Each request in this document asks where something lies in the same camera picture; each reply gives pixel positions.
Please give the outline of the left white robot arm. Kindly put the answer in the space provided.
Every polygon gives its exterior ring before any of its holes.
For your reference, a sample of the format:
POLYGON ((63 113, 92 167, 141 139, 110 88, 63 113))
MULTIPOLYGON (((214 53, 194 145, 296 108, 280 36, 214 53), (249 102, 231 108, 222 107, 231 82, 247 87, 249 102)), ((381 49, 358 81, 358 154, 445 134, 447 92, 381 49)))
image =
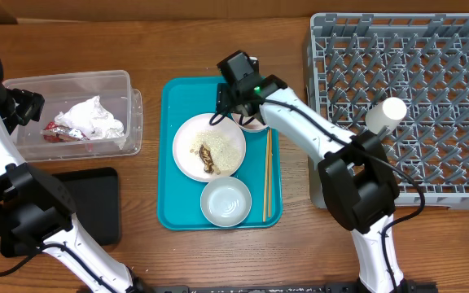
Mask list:
POLYGON ((119 224, 119 178, 114 168, 51 175, 27 163, 11 134, 38 121, 45 100, 27 90, 8 89, 0 63, 0 277, 46 253, 93 292, 148 292, 128 266, 115 260, 77 218, 77 200, 97 224, 119 224))

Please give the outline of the white napkin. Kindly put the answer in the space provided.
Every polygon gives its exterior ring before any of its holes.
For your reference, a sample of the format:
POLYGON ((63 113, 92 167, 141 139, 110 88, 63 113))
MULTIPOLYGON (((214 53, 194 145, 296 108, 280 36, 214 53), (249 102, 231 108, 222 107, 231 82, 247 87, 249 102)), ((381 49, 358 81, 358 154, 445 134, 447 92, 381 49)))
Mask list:
POLYGON ((120 149, 125 145, 123 123, 102 106, 99 95, 74 105, 66 113, 60 112, 54 122, 78 129, 90 140, 117 138, 120 149))

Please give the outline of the red foil snack wrapper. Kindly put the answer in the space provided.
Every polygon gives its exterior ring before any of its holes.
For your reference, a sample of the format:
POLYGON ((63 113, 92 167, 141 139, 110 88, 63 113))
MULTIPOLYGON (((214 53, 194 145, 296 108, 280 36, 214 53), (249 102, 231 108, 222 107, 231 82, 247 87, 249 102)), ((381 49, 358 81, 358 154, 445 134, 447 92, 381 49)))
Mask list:
POLYGON ((51 121, 42 131, 41 135, 48 142, 78 142, 88 138, 79 130, 51 121))

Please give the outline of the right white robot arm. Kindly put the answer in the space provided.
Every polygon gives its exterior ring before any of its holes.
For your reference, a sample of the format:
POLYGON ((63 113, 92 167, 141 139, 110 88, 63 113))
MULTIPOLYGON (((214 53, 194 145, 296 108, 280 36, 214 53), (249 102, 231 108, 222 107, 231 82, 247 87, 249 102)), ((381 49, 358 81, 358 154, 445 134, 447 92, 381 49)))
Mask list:
POLYGON ((399 189, 379 139, 356 135, 322 118, 275 75, 263 77, 257 58, 238 50, 217 64, 224 83, 217 91, 211 125, 229 113, 259 120, 299 146, 317 166, 329 213, 353 237, 362 291, 398 292, 403 284, 391 228, 399 189))

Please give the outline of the white paper cup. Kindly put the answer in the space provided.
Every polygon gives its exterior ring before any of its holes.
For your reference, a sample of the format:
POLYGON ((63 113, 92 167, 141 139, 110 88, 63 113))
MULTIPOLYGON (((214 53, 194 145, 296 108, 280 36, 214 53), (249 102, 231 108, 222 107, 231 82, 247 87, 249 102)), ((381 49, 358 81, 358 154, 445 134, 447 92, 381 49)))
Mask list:
POLYGON ((366 127, 375 134, 380 134, 383 129, 389 134, 404 120, 406 114, 407 106, 400 98, 386 98, 366 113, 366 127))

